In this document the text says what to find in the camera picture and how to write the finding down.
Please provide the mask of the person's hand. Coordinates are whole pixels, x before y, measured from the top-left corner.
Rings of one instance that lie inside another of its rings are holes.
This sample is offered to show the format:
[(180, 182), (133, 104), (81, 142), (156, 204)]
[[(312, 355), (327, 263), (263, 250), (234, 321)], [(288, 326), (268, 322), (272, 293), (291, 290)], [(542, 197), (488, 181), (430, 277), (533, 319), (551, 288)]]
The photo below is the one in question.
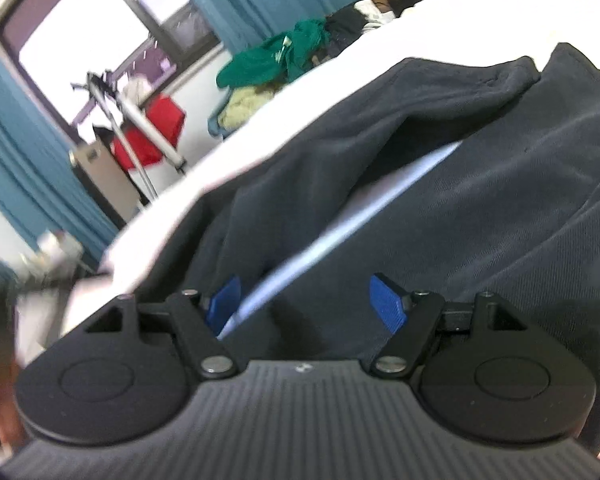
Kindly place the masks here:
[(0, 445), (3, 448), (18, 448), (27, 437), (15, 397), (15, 385), (20, 370), (14, 352), (0, 359)]

